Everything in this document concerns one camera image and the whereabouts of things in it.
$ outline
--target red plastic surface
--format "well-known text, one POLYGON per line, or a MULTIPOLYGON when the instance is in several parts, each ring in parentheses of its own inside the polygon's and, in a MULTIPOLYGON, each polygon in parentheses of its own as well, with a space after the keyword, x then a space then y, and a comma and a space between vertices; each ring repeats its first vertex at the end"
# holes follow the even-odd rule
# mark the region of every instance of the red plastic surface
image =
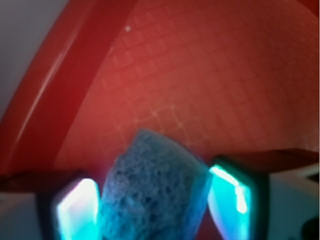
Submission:
POLYGON ((0 124, 0 170, 49 170, 135 0, 70 0, 0 124))

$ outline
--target blue sponge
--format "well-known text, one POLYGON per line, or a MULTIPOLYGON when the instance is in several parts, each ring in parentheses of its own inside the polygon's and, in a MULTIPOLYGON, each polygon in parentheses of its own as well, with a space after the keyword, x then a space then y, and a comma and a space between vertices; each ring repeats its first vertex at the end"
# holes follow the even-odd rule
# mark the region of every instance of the blue sponge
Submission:
POLYGON ((201 160, 175 141, 141 129, 106 177, 100 239, 194 239, 210 185, 201 160))

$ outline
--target cyan led light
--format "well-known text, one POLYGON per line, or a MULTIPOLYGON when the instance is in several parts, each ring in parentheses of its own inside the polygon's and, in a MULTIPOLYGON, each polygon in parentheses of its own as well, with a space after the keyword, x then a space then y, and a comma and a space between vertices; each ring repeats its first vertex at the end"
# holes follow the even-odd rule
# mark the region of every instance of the cyan led light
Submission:
POLYGON ((239 186, 239 182, 231 176, 229 173, 227 173, 224 169, 222 169, 219 166, 213 166, 209 170, 211 173, 214 173, 218 177, 226 180, 227 182, 231 183, 233 186, 239 186))
POLYGON ((224 239, 249 239, 251 190, 219 165, 209 170, 212 184, 208 195, 211 216, 224 239))
POLYGON ((224 169, 219 166, 213 166, 209 170, 211 173, 215 174, 216 176, 226 180, 228 183, 235 186, 234 193, 236 195, 236 210, 239 213, 245 214, 248 211, 248 206, 246 203, 246 199, 244 196, 245 188, 242 184, 239 183, 232 175, 227 173, 224 169))
POLYGON ((77 186, 57 206, 60 236, 64 240, 95 239, 99 190, 89 178, 77 186))

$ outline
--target white surface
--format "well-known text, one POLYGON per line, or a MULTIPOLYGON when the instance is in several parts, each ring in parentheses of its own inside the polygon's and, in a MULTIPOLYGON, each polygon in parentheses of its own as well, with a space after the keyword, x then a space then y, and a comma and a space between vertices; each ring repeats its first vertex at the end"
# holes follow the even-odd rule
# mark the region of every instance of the white surface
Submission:
POLYGON ((319 163, 270 175, 268 239, 301 239, 303 224, 319 216, 319 184, 307 179, 319 163))
POLYGON ((0 0, 0 121, 68 0, 0 0))

